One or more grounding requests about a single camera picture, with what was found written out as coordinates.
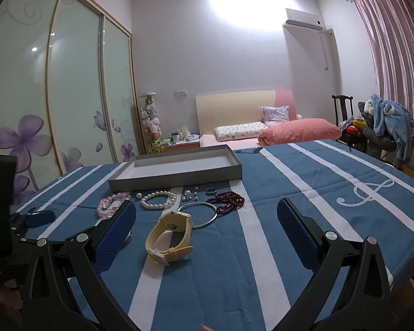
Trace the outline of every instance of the headboard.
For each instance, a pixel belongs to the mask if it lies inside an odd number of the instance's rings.
[[[214,135],[219,126],[262,122],[261,107],[290,106],[289,118],[296,119],[293,94],[288,90],[231,92],[198,96],[200,134]]]

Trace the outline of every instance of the red beaded necklace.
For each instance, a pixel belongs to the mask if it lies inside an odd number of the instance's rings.
[[[214,197],[207,199],[207,203],[224,203],[224,205],[217,207],[216,210],[216,213],[224,216],[234,209],[241,208],[245,203],[245,199],[234,191],[226,191],[225,193],[217,194]]]

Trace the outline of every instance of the pink bedsheet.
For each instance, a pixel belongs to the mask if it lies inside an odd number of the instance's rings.
[[[258,138],[239,139],[237,141],[219,142],[216,140],[215,135],[202,135],[201,147],[220,146],[222,144],[228,145],[232,150],[257,148],[261,145],[258,142]]]

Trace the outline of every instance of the plush toy tower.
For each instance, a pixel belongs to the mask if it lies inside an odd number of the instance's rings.
[[[161,127],[159,125],[158,110],[153,100],[156,93],[143,94],[146,97],[144,108],[141,107],[142,127],[145,131],[146,148],[149,153],[160,153],[164,151],[161,145]]]

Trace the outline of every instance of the glass panel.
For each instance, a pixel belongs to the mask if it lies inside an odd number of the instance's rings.
[[[104,44],[104,78],[107,107],[113,120],[113,140],[119,161],[138,155],[134,122],[129,37],[106,19]]]
[[[79,0],[62,0],[52,43],[50,96],[67,171],[113,163],[100,97],[100,17]]]
[[[18,202],[60,175],[44,99],[56,1],[4,0],[0,6],[0,154],[18,157]]]

